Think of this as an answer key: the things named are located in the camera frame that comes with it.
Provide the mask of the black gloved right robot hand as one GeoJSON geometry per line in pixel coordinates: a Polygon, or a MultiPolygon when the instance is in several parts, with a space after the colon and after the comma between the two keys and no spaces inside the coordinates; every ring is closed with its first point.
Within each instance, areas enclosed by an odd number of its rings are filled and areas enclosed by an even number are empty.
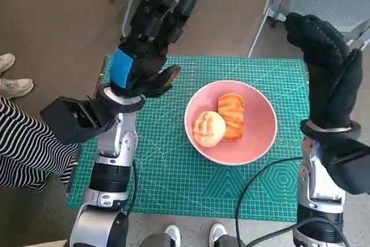
{"type": "Polygon", "coordinates": [[[349,128],[362,82],[362,51],[314,15],[289,13],[287,40],[300,48],[309,71],[309,120],[322,129],[349,128]]]}

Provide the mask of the bare left robot hand blue tape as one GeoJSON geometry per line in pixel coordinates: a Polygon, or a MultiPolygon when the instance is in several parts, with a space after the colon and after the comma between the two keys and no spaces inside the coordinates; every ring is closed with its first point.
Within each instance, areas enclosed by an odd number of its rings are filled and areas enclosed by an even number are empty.
{"type": "Polygon", "coordinates": [[[122,97],[159,97],[172,87],[178,65],[165,68],[168,46],[183,33],[197,0],[141,0],[129,34],[117,47],[110,63],[112,91],[122,97]]]}

